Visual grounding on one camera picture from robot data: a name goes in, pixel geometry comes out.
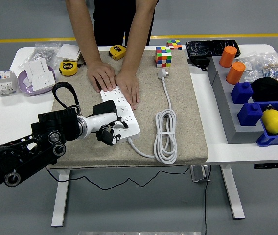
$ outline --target coiled white cable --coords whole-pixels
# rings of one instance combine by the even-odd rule
[[[154,148],[153,148],[154,155],[147,155],[140,152],[133,144],[133,140],[131,138],[127,138],[127,141],[135,150],[135,152],[137,152],[141,156],[146,158],[156,158],[159,162],[164,163],[166,165],[170,165],[173,164],[177,159],[177,143],[176,143],[176,136],[175,136],[177,119],[174,110],[172,110],[172,105],[165,85],[165,78],[162,76],[161,80],[163,83],[169,108],[164,109],[163,111],[158,112],[155,115],[157,134],[154,141]],[[165,119],[166,119],[166,126],[164,131],[163,123]],[[165,146],[163,145],[163,138],[167,138]]]

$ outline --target gray floor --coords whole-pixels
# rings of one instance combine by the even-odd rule
[[[278,1],[161,0],[152,35],[278,33]],[[0,0],[0,39],[72,37],[63,0]],[[199,39],[182,39],[182,42]],[[235,38],[239,44],[270,44],[278,37]],[[164,40],[151,40],[151,45]],[[16,51],[34,43],[0,44],[0,70],[9,69]],[[144,184],[160,169],[184,172],[186,167],[107,168],[75,171],[103,188],[128,177]],[[246,219],[233,220],[219,166],[212,166],[208,184],[208,234],[278,234],[278,169],[233,167]],[[57,183],[42,170],[16,188],[0,186],[0,234],[78,234],[79,231],[201,231],[204,234],[205,184],[190,173],[161,173],[146,187],[131,182],[101,191],[86,180],[69,184],[64,227],[52,228]]]

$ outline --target white power strip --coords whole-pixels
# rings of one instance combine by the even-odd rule
[[[140,128],[135,118],[134,112],[130,107],[130,104],[125,99],[120,88],[116,86],[111,92],[101,91],[102,101],[113,100],[117,108],[117,115],[122,117],[128,125],[128,129],[117,128],[114,130],[114,135],[120,134],[120,140],[118,143],[123,143],[127,141],[128,137],[133,140],[140,137]]]

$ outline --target orange cylinder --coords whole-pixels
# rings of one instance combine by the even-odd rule
[[[229,73],[226,77],[226,81],[232,85],[235,85],[239,82],[246,66],[241,62],[234,62],[229,70]]]
[[[222,57],[219,61],[219,64],[225,68],[229,68],[232,66],[232,62],[235,58],[235,55],[237,53],[237,49],[233,46],[227,46],[224,48]]]

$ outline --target plug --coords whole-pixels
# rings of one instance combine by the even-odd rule
[[[162,79],[162,78],[166,78],[168,77],[168,72],[166,72],[165,69],[160,69],[158,72],[158,78]]]

